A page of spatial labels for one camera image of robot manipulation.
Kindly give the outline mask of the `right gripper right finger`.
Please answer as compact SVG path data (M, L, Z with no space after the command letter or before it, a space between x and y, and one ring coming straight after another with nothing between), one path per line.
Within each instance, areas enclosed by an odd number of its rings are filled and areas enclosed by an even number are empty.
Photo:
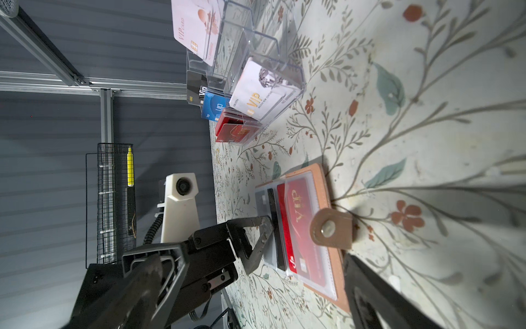
M439 328L358 257L344 261L345 292L356 328Z

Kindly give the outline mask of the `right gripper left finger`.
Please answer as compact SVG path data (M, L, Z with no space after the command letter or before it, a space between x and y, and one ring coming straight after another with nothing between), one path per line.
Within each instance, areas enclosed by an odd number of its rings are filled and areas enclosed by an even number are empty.
M162 262L150 256L126 276L119 265L91 264L64 328L161 328Z

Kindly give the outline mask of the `pink leather card wallet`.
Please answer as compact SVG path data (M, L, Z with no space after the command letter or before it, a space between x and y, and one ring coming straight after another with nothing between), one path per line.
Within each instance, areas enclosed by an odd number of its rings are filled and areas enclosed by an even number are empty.
M277 185L300 177L311 179L315 188L316 200L319 203L319 210L315 213L310 225L310 235L312 241L326 251L325 270L328 277L326 287L314 287L286 268L286 252ZM342 237L342 233L336 227L337 212L331 209L323 167L319 163L311 164L271 182L258 185L255 190L255 197L258 215L270 216L273 224L271 237L263 251L264 264L277 270L280 274L297 278L308 289L324 297L343 311L349 312L349 302L345 293L342 251L330 244L330 239Z

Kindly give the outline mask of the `clear acrylic card display stand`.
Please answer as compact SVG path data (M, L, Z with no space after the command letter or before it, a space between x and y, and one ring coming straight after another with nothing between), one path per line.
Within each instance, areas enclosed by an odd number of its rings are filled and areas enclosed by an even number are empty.
M187 102L215 123L216 142L247 144L304 93L304 70L288 54L295 18L285 1L222 1L211 14L212 63L187 52Z

